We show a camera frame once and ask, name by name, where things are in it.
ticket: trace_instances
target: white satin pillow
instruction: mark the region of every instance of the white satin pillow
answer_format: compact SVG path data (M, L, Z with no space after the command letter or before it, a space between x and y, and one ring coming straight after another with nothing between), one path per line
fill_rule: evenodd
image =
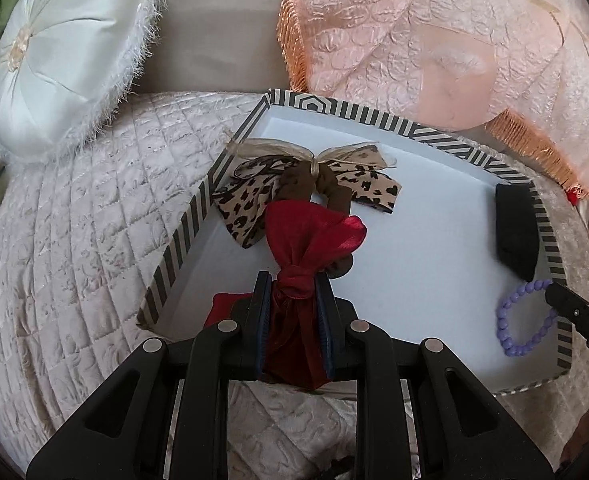
M43 161L91 139L154 36L161 0L19 0L0 41L0 141Z

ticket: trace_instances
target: black sponge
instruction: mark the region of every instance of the black sponge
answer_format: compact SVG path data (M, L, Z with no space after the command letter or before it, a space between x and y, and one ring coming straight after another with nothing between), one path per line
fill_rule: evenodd
M526 282L539 259L539 229L528 184L497 185L497 256Z

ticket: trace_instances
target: bead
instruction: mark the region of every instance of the bead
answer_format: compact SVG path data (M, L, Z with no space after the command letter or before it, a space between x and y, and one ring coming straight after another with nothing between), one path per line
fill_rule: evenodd
M519 301L519 298L525 296L526 294L530 294L535 290L542 290L548 288L553 281L551 279L547 280L535 280L533 282L526 283L524 285L520 285L516 292L510 295L507 300L503 302L503 304L497 308L497 338L501 342L501 346L503 347L503 353L506 356L522 356L529 354L532 350L534 350L535 346L538 345L542 339L548 334L549 329L553 326L554 320L558 317L558 313L556 310L551 308L548 312L548 316L543 321L542 327L539 329L538 332L535 332L532 338L524 345L517 345L513 342L512 338L510 337L508 326L509 321L507 320L508 310L512 308L514 303Z

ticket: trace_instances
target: red tassel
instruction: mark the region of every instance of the red tassel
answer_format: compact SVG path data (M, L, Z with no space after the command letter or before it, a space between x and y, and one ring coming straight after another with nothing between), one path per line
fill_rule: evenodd
M567 196L567 199L569 200L569 202L576 207L577 203L578 203L578 188L576 187L571 187L570 189L568 189L565 192L565 196Z

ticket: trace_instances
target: pink pillow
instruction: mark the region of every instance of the pink pillow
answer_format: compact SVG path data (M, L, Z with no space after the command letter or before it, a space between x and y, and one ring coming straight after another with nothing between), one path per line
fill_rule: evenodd
M589 196L585 0L284 0L292 89L485 129Z

